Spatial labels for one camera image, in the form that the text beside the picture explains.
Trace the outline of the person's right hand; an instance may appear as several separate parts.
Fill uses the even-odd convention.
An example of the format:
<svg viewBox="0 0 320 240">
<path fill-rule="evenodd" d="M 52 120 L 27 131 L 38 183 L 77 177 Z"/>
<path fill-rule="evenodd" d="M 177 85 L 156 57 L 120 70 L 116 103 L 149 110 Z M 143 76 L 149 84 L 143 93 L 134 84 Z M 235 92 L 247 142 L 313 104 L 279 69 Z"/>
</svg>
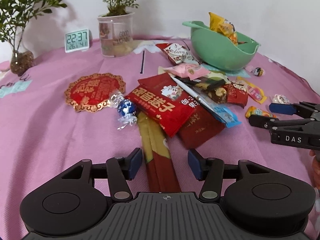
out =
<svg viewBox="0 0 320 240">
<path fill-rule="evenodd" d="M 315 187 L 320 190 L 320 165 L 316 158 L 316 154 L 313 150 L 309 152 L 309 155 L 313 157 L 312 169 L 313 169 L 313 180 Z"/>
</svg>

